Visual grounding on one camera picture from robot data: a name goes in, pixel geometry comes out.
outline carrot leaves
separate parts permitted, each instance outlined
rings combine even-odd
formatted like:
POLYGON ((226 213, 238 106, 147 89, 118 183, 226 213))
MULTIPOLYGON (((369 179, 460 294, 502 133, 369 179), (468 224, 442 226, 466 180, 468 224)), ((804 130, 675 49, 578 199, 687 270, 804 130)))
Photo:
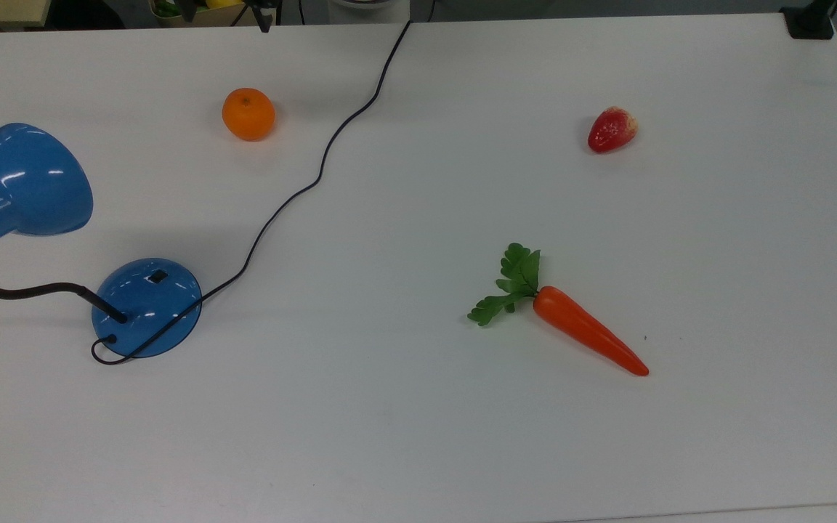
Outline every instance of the carrot leaves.
POLYGON ((501 274, 505 279, 496 285, 505 296, 488 296, 478 301, 467 317, 480 327, 488 324, 500 311, 515 312, 516 302, 538 294, 538 264, 541 251, 532 252, 517 243, 509 244, 501 260, 501 274))

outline blue lamp head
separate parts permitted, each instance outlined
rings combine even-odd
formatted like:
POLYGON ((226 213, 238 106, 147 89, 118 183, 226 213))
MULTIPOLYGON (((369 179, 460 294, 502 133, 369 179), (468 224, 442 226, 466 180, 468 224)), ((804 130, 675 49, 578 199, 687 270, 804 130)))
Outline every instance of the blue lamp head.
POLYGON ((92 190, 73 154, 26 123, 0 128, 0 238, 59 235, 92 216, 92 190))

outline lamp base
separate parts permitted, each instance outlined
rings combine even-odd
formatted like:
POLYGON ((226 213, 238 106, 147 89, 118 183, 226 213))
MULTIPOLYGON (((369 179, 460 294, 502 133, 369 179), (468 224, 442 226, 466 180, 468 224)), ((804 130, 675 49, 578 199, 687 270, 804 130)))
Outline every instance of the lamp base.
MULTIPOLYGON (((118 323, 105 312, 92 309, 92 327, 100 338, 114 335, 104 344, 110 351, 128 357, 180 312, 202 297, 199 282, 185 267, 163 258, 131 261, 112 272, 97 292, 103 300, 125 312, 127 321, 118 323)), ((169 331, 133 357, 163 354, 186 339, 197 321, 202 305, 180 319, 169 331)))

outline red strawberry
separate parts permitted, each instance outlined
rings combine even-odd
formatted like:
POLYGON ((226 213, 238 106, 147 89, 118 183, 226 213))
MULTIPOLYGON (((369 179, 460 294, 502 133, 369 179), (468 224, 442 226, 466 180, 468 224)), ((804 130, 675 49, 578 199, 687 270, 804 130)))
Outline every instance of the red strawberry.
POLYGON ((638 120, 634 116, 621 107, 610 107, 596 118, 587 143, 595 152, 607 153, 631 142, 637 132, 638 120))

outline carrot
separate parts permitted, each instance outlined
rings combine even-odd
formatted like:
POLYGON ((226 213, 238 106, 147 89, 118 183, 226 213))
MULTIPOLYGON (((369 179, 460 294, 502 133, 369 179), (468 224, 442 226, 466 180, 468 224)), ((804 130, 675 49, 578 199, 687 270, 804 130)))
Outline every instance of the carrot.
POLYGON ((560 289, 545 285, 538 291, 532 305, 535 314, 558 331, 604 355, 635 376, 648 375, 648 367, 627 345, 560 289))
POLYGON ((488 296, 477 302, 467 317, 478 325, 488 324, 499 312, 514 312, 515 304, 524 298, 535 298, 535 314, 552 327, 574 340, 590 347, 636 376, 647 376, 640 358, 605 325, 586 312, 560 289, 545 285, 538 288, 538 264, 540 251, 529 251, 521 245, 509 244, 502 258, 502 275, 507 279, 496 280, 496 285, 507 292, 505 296, 488 296))

